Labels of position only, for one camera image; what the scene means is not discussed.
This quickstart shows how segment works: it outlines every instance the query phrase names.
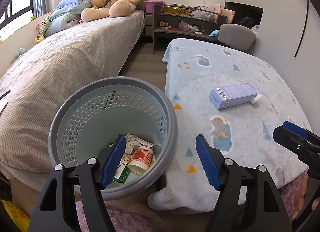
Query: white bottle cap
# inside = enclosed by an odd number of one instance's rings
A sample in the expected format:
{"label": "white bottle cap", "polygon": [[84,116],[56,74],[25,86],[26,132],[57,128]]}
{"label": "white bottle cap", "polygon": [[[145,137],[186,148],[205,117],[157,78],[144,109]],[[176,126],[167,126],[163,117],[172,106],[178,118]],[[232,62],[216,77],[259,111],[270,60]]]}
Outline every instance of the white bottle cap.
{"label": "white bottle cap", "polygon": [[251,103],[255,104],[260,98],[262,98],[262,94],[257,94],[257,96],[251,100]]}

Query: pink storage box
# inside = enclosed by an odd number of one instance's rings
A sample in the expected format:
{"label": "pink storage box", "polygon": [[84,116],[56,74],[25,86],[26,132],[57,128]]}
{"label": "pink storage box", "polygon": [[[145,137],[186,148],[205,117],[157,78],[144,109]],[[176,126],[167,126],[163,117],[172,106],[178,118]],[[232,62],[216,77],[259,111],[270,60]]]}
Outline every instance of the pink storage box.
{"label": "pink storage box", "polygon": [[146,13],[152,14],[152,5],[153,4],[165,4],[164,0],[146,0]]}

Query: window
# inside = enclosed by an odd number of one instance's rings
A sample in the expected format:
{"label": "window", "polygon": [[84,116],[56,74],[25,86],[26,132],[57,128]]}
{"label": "window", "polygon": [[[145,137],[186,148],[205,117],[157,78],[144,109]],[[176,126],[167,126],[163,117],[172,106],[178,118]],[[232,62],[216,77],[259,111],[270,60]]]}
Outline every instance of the window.
{"label": "window", "polygon": [[12,0],[0,18],[0,39],[7,39],[33,16],[33,0]]}

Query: paper cup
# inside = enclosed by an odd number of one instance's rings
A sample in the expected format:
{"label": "paper cup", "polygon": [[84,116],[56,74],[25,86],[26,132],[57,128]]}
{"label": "paper cup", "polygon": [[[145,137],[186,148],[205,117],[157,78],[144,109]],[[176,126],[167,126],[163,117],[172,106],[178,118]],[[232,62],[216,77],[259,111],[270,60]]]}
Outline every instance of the paper cup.
{"label": "paper cup", "polygon": [[128,164],[128,168],[134,173],[141,175],[149,169],[152,157],[153,151],[148,147],[141,146],[133,156],[130,164]]}

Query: wooden floor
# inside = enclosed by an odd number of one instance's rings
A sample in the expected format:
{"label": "wooden floor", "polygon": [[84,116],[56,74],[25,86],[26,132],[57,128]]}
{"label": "wooden floor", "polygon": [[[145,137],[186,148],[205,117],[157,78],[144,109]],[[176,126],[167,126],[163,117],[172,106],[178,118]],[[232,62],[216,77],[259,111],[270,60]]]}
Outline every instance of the wooden floor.
{"label": "wooden floor", "polygon": [[153,45],[149,39],[142,38],[131,51],[121,73],[126,77],[136,77],[145,80],[164,92],[166,65],[161,61],[167,49],[169,40],[164,39],[153,54]]}

